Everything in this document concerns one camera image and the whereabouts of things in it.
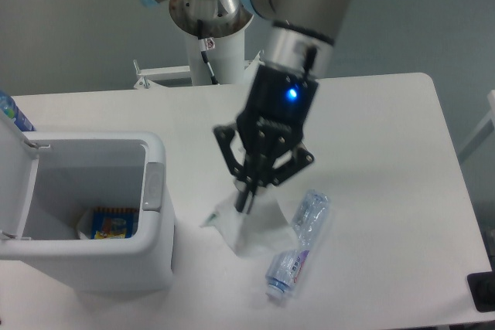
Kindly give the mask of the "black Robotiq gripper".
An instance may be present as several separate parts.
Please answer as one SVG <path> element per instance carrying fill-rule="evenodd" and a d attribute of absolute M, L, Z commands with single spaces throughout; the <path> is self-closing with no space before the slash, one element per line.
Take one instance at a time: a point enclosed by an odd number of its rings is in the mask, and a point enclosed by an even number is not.
<path fill-rule="evenodd" d="M 244 109 L 236 118 L 236 124 L 217 125 L 213 135 L 230 174 L 238 189 L 234 203 L 239 213 L 249 214 L 260 188 L 269 185 L 279 186 L 314 162 L 314 155 L 302 141 L 302 127 L 308 117 L 310 107 L 319 84 L 310 78 L 287 73 L 260 65 L 254 76 Z M 278 137 L 270 132 L 262 138 L 259 135 L 263 126 L 285 136 L 287 145 L 295 146 L 287 161 L 275 166 L 277 157 L 269 158 L 261 153 L 270 153 Z M 254 173 L 249 173 L 249 161 L 242 165 L 234 155 L 232 143 L 237 130 L 249 159 L 258 158 Z"/>

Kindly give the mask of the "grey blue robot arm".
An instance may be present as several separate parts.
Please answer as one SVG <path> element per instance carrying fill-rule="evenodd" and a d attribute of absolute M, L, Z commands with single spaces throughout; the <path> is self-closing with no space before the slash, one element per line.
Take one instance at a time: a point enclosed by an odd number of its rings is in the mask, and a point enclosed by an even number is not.
<path fill-rule="evenodd" d="M 239 191 L 236 210 L 249 213 L 258 190 L 284 181 L 313 162 L 303 126 L 352 0 L 140 0 L 169 3 L 175 24 L 193 38 L 196 71 L 225 81 L 227 61 L 214 53 L 220 40 L 254 16 L 272 23 L 242 112 L 213 132 Z"/>

